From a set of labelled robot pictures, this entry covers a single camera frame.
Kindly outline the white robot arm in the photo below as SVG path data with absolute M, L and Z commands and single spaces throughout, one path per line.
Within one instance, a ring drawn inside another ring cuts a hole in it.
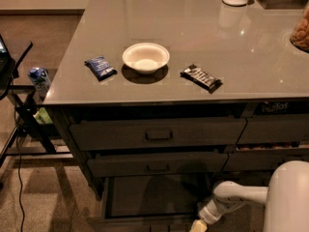
M 283 163 L 273 172 L 267 187 L 217 183 L 212 195 L 198 205 L 198 218 L 189 232 L 206 232 L 223 215 L 254 203 L 265 207 L 263 232 L 309 232 L 309 163 Z

